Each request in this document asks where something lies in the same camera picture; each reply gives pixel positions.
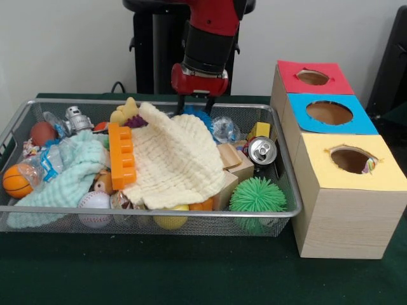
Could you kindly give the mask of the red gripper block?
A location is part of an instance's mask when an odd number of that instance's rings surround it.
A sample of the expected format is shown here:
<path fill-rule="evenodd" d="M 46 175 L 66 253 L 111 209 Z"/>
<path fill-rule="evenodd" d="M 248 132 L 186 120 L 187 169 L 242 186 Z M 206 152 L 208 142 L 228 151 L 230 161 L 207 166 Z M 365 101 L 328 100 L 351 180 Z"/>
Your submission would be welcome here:
<path fill-rule="evenodd" d="M 171 71 L 171 85 L 178 93 L 174 115 L 178 116 L 184 112 L 185 95 L 198 93 L 209 96 L 205 105 L 205 113 L 210 114 L 213 105 L 216 103 L 216 97 L 221 96 L 226 91 L 228 83 L 226 69 L 220 74 L 206 74 L 193 71 L 183 63 L 174 64 Z"/>

